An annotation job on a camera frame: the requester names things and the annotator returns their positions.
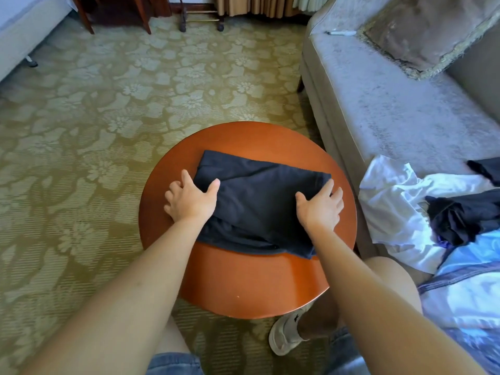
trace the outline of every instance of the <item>green carpet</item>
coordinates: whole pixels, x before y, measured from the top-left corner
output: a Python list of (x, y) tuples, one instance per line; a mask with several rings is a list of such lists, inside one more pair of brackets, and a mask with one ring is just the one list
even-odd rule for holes
[[(297, 95), (305, 27), (228, 18), (96, 27), (67, 17), (0, 84), (0, 373), (22, 364), (142, 247), (137, 211), (158, 160), (210, 125), (252, 120), (319, 135)], [(277, 358), (272, 320), (179, 301), (180, 330), (207, 374), (321, 372), (324, 341)]]

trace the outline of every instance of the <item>foot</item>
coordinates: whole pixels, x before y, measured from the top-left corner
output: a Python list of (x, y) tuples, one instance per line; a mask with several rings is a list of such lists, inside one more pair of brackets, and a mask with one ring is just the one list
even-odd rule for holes
[(287, 313), (274, 323), (269, 332), (269, 346), (276, 355), (287, 355), (299, 343), (305, 341), (298, 335), (297, 324), (298, 320), (309, 310), (312, 304), (313, 302), (310, 302), (302, 308)]

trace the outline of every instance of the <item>round wooden table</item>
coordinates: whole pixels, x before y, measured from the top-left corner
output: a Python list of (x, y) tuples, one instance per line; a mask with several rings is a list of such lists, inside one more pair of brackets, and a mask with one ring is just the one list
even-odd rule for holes
[[(354, 196), (332, 157), (293, 130), (270, 123), (231, 122), (184, 138), (158, 162), (146, 182), (139, 206), (144, 249), (173, 224), (163, 209), (168, 185), (180, 180), (184, 168), (194, 177), (207, 149), (331, 173), (334, 189), (338, 186), (343, 189), (345, 203), (335, 232), (349, 247), (354, 247), (357, 231)], [(317, 257), (307, 260), (290, 254), (247, 255), (196, 242), (179, 295), (218, 315), (252, 319), (283, 315), (327, 289)]]

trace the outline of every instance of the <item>beige curtain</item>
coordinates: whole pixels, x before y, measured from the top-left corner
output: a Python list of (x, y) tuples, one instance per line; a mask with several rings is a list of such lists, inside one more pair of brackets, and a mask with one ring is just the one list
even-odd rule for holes
[(291, 17), (300, 13), (293, 0), (217, 0), (219, 15), (265, 14), (270, 18)]

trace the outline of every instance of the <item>forearm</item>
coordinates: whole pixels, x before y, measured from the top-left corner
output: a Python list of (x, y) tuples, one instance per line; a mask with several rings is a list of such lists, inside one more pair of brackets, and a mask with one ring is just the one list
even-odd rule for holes
[(202, 226), (175, 223), (84, 305), (24, 373), (144, 373)]
[(454, 341), (382, 281), (331, 230), (310, 233), (343, 320), (373, 375), (484, 374)]

